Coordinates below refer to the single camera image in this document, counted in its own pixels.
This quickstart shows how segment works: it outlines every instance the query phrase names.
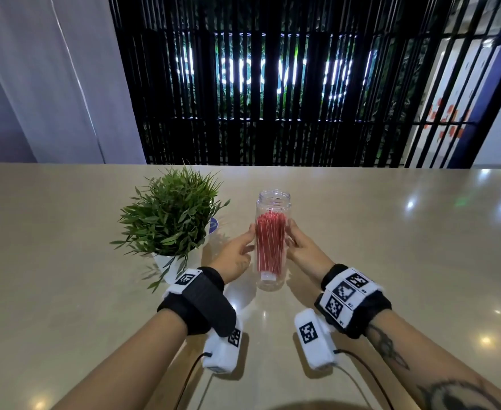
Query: jar mouth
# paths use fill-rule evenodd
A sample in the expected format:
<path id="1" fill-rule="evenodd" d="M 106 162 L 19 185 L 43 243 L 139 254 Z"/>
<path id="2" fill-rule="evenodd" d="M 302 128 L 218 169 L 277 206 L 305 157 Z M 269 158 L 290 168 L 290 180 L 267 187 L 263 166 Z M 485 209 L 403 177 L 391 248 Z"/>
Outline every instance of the jar mouth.
<path id="1" fill-rule="evenodd" d="M 262 190 L 259 194 L 260 201 L 267 201 L 271 205 L 282 205 L 287 204 L 290 201 L 290 194 L 278 189 L 273 190 Z"/>

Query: cable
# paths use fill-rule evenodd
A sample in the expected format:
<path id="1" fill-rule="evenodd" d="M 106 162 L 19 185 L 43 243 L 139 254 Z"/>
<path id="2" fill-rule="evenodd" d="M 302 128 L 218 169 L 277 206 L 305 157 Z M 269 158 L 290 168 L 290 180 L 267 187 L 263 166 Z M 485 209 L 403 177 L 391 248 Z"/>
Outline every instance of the cable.
<path id="1" fill-rule="evenodd" d="M 188 376 L 186 377 L 186 381 L 184 382 L 184 385 L 182 386 L 182 391 L 180 392 L 180 395 L 178 396 L 178 400 L 176 405 L 174 406 L 174 410 L 177 410 L 178 405 L 180 404 L 180 400 L 182 400 L 182 395 L 184 394 L 184 390 L 186 390 L 186 386 L 188 385 L 188 381 L 190 381 L 190 377 L 192 376 L 192 372 L 194 372 L 195 366 L 199 363 L 199 360 L 202 359 L 203 357 L 212 357 L 213 355 L 210 352 L 204 352 L 201 354 L 199 357 L 196 358 L 194 364 L 192 365 L 192 368 L 190 369 L 190 372 L 188 373 Z"/>
<path id="2" fill-rule="evenodd" d="M 357 361 L 359 361 L 362 365 L 364 365 L 364 367 L 368 370 L 368 372 L 370 373 L 370 375 L 372 376 L 372 378 L 374 379 L 374 381 L 376 382 L 376 384 L 378 385 L 379 389 L 382 391 L 383 393 L 383 396 L 385 397 L 385 399 L 387 400 L 387 404 L 389 405 L 389 408 L 391 410 L 395 410 L 395 408 L 393 407 L 393 404 L 391 403 L 391 400 L 389 400 L 389 396 L 387 395 L 387 393 L 385 392 L 383 386 L 381 385 L 381 383 L 379 382 L 378 378 L 376 377 L 376 374 L 374 374 L 374 372 L 372 371 L 372 369 L 368 366 L 367 363 L 364 362 L 364 360 L 359 357 L 358 355 L 356 355 L 354 352 L 351 352 L 351 351 L 348 351 L 346 349 L 335 349 L 334 350 L 334 354 L 339 354 L 343 352 L 344 354 L 347 354 L 347 355 L 350 355 L 351 357 L 355 358 Z"/>

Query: table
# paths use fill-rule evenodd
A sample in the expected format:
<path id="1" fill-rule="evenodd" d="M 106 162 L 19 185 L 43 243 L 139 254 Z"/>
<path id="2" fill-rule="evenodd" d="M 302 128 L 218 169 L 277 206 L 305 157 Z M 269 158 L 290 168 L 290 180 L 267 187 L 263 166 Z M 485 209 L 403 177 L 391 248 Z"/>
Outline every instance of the table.
<path id="1" fill-rule="evenodd" d="M 150 257 L 124 256 L 119 209 L 151 165 L 0 164 L 0 408 L 47 409 L 150 316 Z M 219 171 L 220 227 L 204 262 L 247 229 L 263 188 L 292 195 L 293 217 L 335 261 L 384 286 L 394 309 L 501 388 L 501 171 L 198 167 Z M 305 364 L 293 319 L 315 294 L 289 265 L 281 290 L 252 274 L 227 288 L 245 322 L 242 356 L 228 377 L 200 370 L 181 408 L 385 408 L 349 358 L 317 373 Z M 173 407 L 203 337 L 189 338 L 148 408 Z M 369 363 L 395 408 L 415 409 L 364 339 L 339 336 Z"/>

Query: wristband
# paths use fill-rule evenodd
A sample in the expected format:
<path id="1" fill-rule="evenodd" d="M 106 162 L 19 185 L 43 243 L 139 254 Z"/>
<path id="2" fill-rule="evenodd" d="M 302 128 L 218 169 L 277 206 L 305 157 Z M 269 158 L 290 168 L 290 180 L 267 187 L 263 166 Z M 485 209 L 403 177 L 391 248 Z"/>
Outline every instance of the wristband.
<path id="1" fill-rule="evenodd" d="M 227 337 L 235 328 L 236 313 L 222 294 L 224 282 L 210 267 L 186 270 L 164 294 L 158 312 L 168 308 L 179 315 L 188 327 L 188 335 L 213 328 Z"/>
<path id="2" fill-rule="evenodd" d="M 354 268 L 335 265 L 323 284 L 324 293 L 317 298 L 315 307 L 349 338 L 359 338 L 379 312 L 391 309 L 383 288 Z"/>

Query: black fence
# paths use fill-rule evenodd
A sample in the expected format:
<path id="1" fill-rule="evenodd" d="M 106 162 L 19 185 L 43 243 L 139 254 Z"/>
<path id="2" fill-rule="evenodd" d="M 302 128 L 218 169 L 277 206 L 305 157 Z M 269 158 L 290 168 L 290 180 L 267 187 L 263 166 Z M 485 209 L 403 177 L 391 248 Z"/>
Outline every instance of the black fence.
<path id="1" fill-rule="evenodd" d="M 501 0 L 110 8 L 151 164 L 444 167 L 501 45 Z"/>

